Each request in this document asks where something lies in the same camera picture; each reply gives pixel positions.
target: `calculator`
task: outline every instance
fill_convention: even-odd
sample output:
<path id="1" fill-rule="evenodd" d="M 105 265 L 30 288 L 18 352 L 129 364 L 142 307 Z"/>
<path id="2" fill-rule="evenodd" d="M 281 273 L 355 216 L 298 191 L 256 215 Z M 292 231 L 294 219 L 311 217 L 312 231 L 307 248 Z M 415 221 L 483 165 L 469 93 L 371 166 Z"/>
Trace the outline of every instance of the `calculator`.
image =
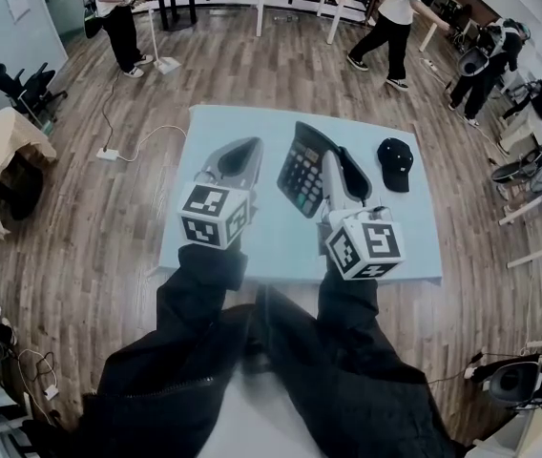
<path id="1" fill-rule="evenodd" d="M 338 154 L 340 149 L 317 129 L 297 122 L 278 187 L 308 219 L 314 217 L 323 200 L 322 160 L 328 151 Z"/>

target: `calculator keypad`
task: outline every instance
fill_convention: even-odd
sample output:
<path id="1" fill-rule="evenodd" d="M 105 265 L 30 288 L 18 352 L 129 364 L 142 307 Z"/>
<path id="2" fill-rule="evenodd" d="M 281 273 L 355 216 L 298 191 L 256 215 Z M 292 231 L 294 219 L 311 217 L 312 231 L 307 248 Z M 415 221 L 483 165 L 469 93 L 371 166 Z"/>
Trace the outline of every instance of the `calculator keypad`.
<path id="1" fill-rule="evenodd" d="M 278 179 L 284 194 L 309 219 L 323 200 L 321 169 L 320 155 L 293 142 Z"/>

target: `white cable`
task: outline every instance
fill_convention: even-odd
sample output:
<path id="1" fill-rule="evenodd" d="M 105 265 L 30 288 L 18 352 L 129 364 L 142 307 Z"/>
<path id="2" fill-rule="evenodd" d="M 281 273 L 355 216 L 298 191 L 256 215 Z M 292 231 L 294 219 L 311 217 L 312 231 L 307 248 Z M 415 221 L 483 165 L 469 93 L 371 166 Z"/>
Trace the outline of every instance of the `white cable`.
<path id="1" fill-rule="evenodd" d="M 184 134 L 184 137 L 186 137 L 186 133 L 181 129 L 179 128 L 178 126 L 160 126 L 160 127 L 157 127 L 156 129 L 154 129 L 151 133 L 149 133 L 148 135 L 146 135 L 146 137 L 144 137 L 142 140 L 139 141 L 139 144 L 137 144 L 137 149 L 135 150 L 135 156 L 132 157 L 131 159 L 127 159 L 126 157 L 123 157 L 121 155 L 118 155 L 118 157 L 124 161 L 127 161 L 128 163 L 132 163 L 133 161 L 135 161 L 137 159 L 137 155 L 139 155 L 139 148 L 141 148 L 141 145 L 146 142 L 148 140 L 148 138 L 153 135 L 156 131 L 158 131 L 159 129 L 178 129 L 181 133 Z"/>
<path id="2" fill-rule="evenodd" d="M 40 404 L 37 403 L 35 400 L 35 397 L 33 397 L 33 392 L 31 392 L 30 388 L 27 386 L 27 382 L 25 382 L 25 377 L 23 376 L 23 370 L 21 369 L 21 356 L 23 356 L 23 353 L 33 353 L 34 355 L 38 355 L 42 360 L 44 360 L 44 363 L 46 363 L 49 367 L 49 369 L 52 372 L 52 375 L 54 377 L 54 386 L 57 387 L 57 374 L 52 369 L 51 364 L 47 361 L 47 359 L 44 357 L 42 353 L 38 353 L 37 351 L 33 351 L 32 349 L 24 349 L 19 353 L 19 356 L 16 358 L 16 362 L 19 366 L 19 373 L 21 374 L 21 380 L 23 381 L 23 385 L 25 386 L 25 389 L 27 390 L 27 393 L 30 394 L 31 399 L 33 400 L 33 403 L 40 409 L 40 412 L 44 414 L 44 417 L 46 417 L 46 420 L 49 422 L 50 425 L 52 425 L 51 419 L 47 415 L 47 413 L 44 411 L 44 409 L 40 406 Z"/>

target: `black baseball cap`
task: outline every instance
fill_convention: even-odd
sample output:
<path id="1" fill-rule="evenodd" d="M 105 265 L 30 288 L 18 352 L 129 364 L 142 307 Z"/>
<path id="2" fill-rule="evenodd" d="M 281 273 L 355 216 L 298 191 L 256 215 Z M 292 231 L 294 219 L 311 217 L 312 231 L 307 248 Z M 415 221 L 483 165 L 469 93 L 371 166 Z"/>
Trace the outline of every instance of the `black baseball cap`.
<path id="1" fill-rule="evenodd" d="M 408 192 L 408 173 L 413 166 L 413 153 L 403 141 L 389 137 L 377 150 L 382 164 L 384 185 L 392 192 Z"/>

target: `white cube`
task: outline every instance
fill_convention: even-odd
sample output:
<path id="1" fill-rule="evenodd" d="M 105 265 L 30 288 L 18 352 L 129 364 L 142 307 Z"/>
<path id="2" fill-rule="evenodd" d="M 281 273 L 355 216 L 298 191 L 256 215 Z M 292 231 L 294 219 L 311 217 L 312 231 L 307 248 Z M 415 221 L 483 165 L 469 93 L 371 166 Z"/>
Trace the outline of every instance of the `white cube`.
<path id="1" fill-rule="evenodd" d="M 401 226 L 386 220 L 342 219 L 326 247 L 344 280 L 379 279 L 405 260 Z"/>
<path id="2" fill-rule="evenodd" d="M 227 249 L 250 221 L 250 192 L 189 182 L 177 214 L 187 241 Z"/>

